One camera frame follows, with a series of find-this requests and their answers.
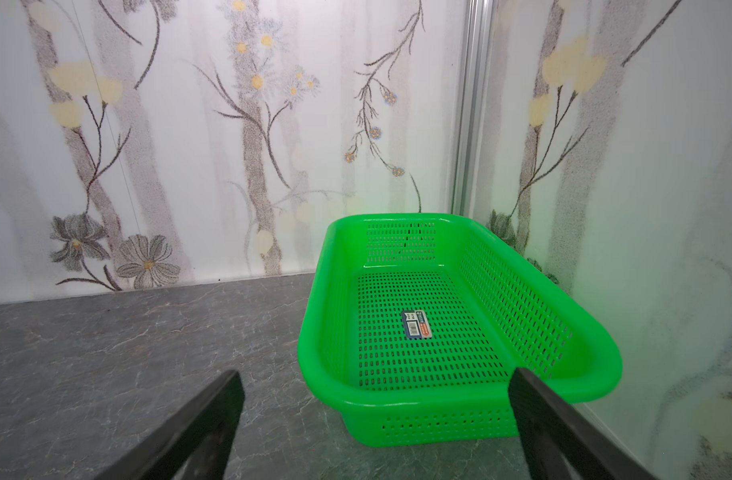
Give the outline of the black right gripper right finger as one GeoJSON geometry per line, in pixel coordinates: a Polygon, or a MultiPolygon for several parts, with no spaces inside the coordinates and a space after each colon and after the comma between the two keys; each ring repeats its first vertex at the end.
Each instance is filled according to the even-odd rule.
{"type": "Polygon", "coordinates": [[[514,371],[508,397],[533,479],[653,477],[530,370],[514,371]]]}

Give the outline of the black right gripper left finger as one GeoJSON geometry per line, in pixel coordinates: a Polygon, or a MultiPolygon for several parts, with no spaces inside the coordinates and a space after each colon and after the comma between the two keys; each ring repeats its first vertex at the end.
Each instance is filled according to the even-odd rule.
{"type": "Polygon", "coordinates": [[[221,479],[243,411],[245,392],[227,370],[139,445],[98,475],[100,479],[221,479]]]}

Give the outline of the green plastic basket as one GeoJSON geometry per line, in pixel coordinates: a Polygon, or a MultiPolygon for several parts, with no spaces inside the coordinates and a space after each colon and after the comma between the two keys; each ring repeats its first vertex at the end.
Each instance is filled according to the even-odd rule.
{"type": "Polygon", "coordinates": [[[623,372],[608,331],[474,220],[355,215],[327,229],[298,340],[312,394],[370,447],[511,437],[508,385],[526,368],[569,403],[623,372]],[[429,340],[405,336],[421,309],[429,340]]]}

